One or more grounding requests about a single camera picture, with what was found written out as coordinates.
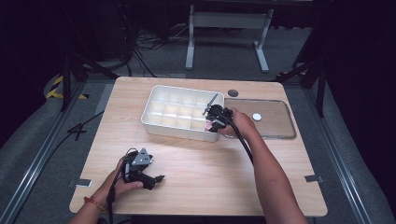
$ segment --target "white circle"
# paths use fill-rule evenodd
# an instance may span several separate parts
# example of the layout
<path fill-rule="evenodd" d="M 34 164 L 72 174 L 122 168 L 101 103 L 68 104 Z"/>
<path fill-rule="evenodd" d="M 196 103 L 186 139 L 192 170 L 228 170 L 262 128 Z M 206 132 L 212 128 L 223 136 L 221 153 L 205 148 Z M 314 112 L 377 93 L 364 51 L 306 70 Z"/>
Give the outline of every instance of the white circle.
<path fill-rule="evenodd" d="M 262 119 L 262 116 L 260 114 L 253 114 L 253 119 L 259 121 Z"/>

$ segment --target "person's arm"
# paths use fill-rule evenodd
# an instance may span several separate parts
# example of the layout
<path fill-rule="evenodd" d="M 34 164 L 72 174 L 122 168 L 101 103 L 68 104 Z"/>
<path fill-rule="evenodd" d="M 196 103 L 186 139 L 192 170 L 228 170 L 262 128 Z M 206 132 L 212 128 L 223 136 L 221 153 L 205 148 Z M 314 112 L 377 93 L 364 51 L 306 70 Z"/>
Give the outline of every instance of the person's arm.
<path fill-rule="evenodd" d="M 100 207 L 103 207 L 107 209 L 107 194 L 108 191 L 110 190 L 110 187 L 113 183 L 114 177 L 117 174 L 117 171 L 119 170 L 120 166 L 122 165 L 122 160 L 119 161 L 119 164 L 117 165 L 117 168 L 108 175 L 106 178 L 105 182 L 102 184 L 102 186 L 91 196 L 91 198 L 99 203 L 100 205 L 96 205 L 95 203 L 91 202 L 86 202 L 82 205 L 82 207 L 78 210 L 78 212 L 75 214 L 75 216 L 70 220 L 70 224 L 78 224 L 78 223 L 85 223 L 85 224 L 96 224 L 98 221 L 98 218 L 102 212 Z M 143 183 L 136 181 L 132 183 L 125 183 L 123 179 L 121 178 L 119 181 L 117 181 L 115 185 L 116 189 L 116 200 L 123 194 L 124 192 L 127 192 L 129 190 L 133 189 L 141 189 L 143 188 Z"/>
<path fill-rule="evenodd" d="M 262 140 L 254 122 L 247 114 L 233 108 L 233 123 L 253 155 L 256 189 L 267 223 L 307 223 L 285 172 Z M 219 129 L 219 133 L 236 136 L 231 126 Z"/>

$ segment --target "wooden table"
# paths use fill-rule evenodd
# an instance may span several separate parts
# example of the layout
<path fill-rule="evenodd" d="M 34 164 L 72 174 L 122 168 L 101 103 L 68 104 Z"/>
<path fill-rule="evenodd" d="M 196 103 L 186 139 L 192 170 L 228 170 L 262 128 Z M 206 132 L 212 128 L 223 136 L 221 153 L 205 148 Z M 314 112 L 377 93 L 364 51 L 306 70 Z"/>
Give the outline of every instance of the wooden table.
<path fill-rule="evenodd" d="M 119 77 L 81 174 L 92 185 L 76 188 L 70 210 L 77 212 L 83 197 L 97 190 L 129 148 L 145 147 L 153 163 L 144 173 L 165 179 L 153 190 L 128 192 L 114 203 L 114 213 L 262 216 L 252 164 L 239 140 L 220 136 L 209 143 L 146 132 L 141 116 L 155 85 L 219 91 L 225 96 L 235 89 L 241 99 L 280 100 L 290 106 L 282 85 L 273 82 Z M 266 143 L 285 170 L 303 213 L 322 217 L 327 207 L 318 182 L 305 181 L 314 171 L 292 112 L 291 118 L 296 138 Z"/>

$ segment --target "bracelet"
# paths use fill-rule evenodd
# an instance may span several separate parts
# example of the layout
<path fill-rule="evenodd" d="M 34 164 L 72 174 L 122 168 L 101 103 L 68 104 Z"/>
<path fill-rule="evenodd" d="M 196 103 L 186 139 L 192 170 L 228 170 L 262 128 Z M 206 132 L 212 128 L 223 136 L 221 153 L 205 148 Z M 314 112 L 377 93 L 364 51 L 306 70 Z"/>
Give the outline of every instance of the bracelet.
<path fill-rule="evenodd" d="M 105 212 L 106 209 L 104 206 L 102 206 L 101 204 L 99 204 L 99 202 L 97 202 L 96 200 L 94 200 L 92 197 L 88 198 L 88 197 L 84 197 L 84 203 L 93 203 L 96 205 L 96 207 L 98 207 L 102 212 Z"/>

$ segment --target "gray carpet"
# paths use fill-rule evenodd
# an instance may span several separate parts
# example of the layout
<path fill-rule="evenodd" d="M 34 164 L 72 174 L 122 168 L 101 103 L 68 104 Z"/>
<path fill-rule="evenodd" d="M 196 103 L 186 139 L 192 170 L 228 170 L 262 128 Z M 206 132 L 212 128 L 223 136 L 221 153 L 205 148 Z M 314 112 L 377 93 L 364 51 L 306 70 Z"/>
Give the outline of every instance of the gray carpet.
<path fill-rule="evenodd" d="M 264 44 L 264 54 L 270 72 L 261 72 L 252 42 L 256 31 L 242 31 L 239 35 L 228 35 L 216 30 L 202 31 L 196 36 L 194 65 L 191 71 L 184 69 L 187 53 L 187 41 L 179 39 L 160 49 L 142 51 L 143 60 L 149 69 L 163 77 L 240 79 L 267 81 L 279 72 L 291 70 L 291 65 L 310 29 L 271 29 Z M 134 76 L 150 77 L 147 70 L 135 59 L 131 61 Z M 125 67 L 114 71 L 128 76 Z M 310 223 L 359 223 L 348 196 L 332 163 L 326 138 L 314 117 L 316 112 L 310 109 L 311 102 L 307 92 L 316 93 L 316 89 L 302 90 L 294 77 L 284 83 L 290 106 L 303 137 L 309 158 L 316 175 L 323 177 L 320 183 L 329 213 Z M 43 90 L 46 94 L 53 80 Z M 67 136 L 67 130 L 83 123 L 105 108 L 114 80 L 103 75 L 90 75 L 82 93 L 88 94 L 86 100 L 77 100 L 71 107 L 56 140 L 56 145 Z M 0 150 L 0 211 L 6 209 L 15 190 L 21 182 L 24 172 L 29 168 L 37 151 L 49 134 L 59 115 L 62 99 L 49 98 L 22 126 L 11 136 Z M 347 127 L 342 120 L 332 94 L 327 88 L 324 101 L 324 121 L 331 131 L 332 138 L 342 155 L 359 190 L 361 200 L 370 215 L 372 223 L 395 223 L 387 200 L 367 170 L 361 159 Z M 16 223 L 66 223 L 73 214 L 68 206 L 74 192 L 69 187 L 71 180 L 77 180 L 88 156 L 101 117 L 84 125 L 76 141 L 73 134 L 67 138 L 50 158 L 44 171 L 38 178 L 30 196 L 18 215 Z M 128 216 L 116 216 L 121 221 Z M 134 223 L 258 223 L 261 219 L 241 217 L 231 222 L 227 217 L 134 217 Z"/>

